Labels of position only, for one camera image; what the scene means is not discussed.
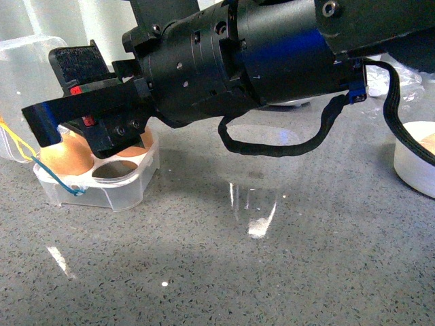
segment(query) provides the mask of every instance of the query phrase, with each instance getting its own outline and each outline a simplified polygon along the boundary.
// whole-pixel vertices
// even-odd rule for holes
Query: clear plastic egg tray
[[[73,189],[85,194],[74,196],[67,192],[38,164],[33,167],[39,182],[52,204],[75,204],[111,208],[114,212],[125,211],[143,200],[143,193],[156,171],[160,168],[158,137],[153,136],[150,150],[140,156],[124,158],[112,156],[105,160],[94,158],[94,166],[83,175],[58,175]]]

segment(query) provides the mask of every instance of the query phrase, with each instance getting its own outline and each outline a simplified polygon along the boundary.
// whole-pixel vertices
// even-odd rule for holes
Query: black cable
[[[397,71],[391,65],[382,61],[364,59],[364,64],[368,66],[378,66],[389,72],[389,89],[383,105],[383,116],[394,136],[419,158],[435,166],[435,155],[421,146],[409,134],[399,119],[400,78]]]
[[[319,132],[309,141],[298,145],[274,146],[235,141],[228,134],[226,126],[231,121],[233,121],[234,117],[224,117],[224,119],[222,119],[219,124],[218,132],[220,138],[224,142],[225,147],[228,151],[231,151],[232,153],[252,156],[263,155],[271,156],[274,158],[280,158],[283,156],[299,156],[319,147],[319,145],[324,141],[329,131],[331,130],[335,119],[343,110],[343,107],[348,104],[349,94],[338,95],[331,99],[331,101],[325,107],[323,113],[321,114],[321,125]]]

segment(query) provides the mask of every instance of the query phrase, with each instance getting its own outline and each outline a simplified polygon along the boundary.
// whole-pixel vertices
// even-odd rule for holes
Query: screw
[[[158,25],[152,25],[152,32],[154,35],[160,35],[160,26]]]
[[[131,120],[130,124],[133,126],[134,129],[139,129],[141,127],[141,124],[137,120]]]
[[[329,0],[328,2],[326,2],[324,4],[324,7],[321,10],[321,12],[325,17],[329,18],[329,17],[333,17],[333,15],[337,14],[338,9],[339,9],[338,2],[333,1],[333,0]]]
[[[116,133],[118,135],[120,135],[120,136],[124,136],[125,135],[125,129],[123,129],[123,127],[118,126],[118,127],[115,128],[115,130],[116,130]]]

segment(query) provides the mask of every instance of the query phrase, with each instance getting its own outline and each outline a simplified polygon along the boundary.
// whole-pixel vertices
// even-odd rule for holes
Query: clear plastic container
[[[112,156],[105,160],[94,157],[94,166],[87,173],[80,176],[59,175],[69,187],[86,190],[86,193],[81,196],[74,196],[67,192],[39,165],[33,167],[33,172],[52,204],[97,206],[111,208],[115,212],[125,211],[141,203],[143,192],[156,169],[160,168],[158,138],[155,134],[153,140],[150,150],[143,155],[132,158]],[[131,167],[128,167],[131,164],[137,168],[121,177],[116,177],[114,173],[131,170]],[[95,177],[102,167],[106,168],[106,171],[101,173],[109,175],[110,178]]]
[[[67,44],[59,37],[34,35],[0,41],[0,115],[35,150],[36,138],[21,109],[63,96],[48,62],[48,53]],[[13,140],[0,128],[0,157],[25,163]]]

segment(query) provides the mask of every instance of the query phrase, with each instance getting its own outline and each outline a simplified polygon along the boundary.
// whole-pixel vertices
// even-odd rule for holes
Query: speckled gray surface
[[[433,93],[404,119],[433,120]],[[238,123],[304,140],[326,101]],[[161,170],[123,213],[51,206],[31,166],[2,161],[0,324],[434,325],[435,201],[395,174],[380,107],[347,107],[286,161],[228,155],[218,120],[152,122]]]

